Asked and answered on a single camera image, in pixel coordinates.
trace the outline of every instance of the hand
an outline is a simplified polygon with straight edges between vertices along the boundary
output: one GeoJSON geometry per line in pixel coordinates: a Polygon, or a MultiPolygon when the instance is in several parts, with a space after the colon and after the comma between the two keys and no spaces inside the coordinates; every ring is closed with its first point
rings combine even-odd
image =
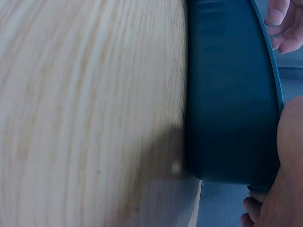
{"type": "Polygon", "coordinates": [[[242,227],[303,226],[303,97],[285,104],[277,130],[280,169],[268,194],[250,192],[242,227]]]}
{"type": "Polygon", "coordinates": [[[273,49],[280,53],[298,50],[303,45],[303,0],[269,0],[264,21],[273,49]]]}

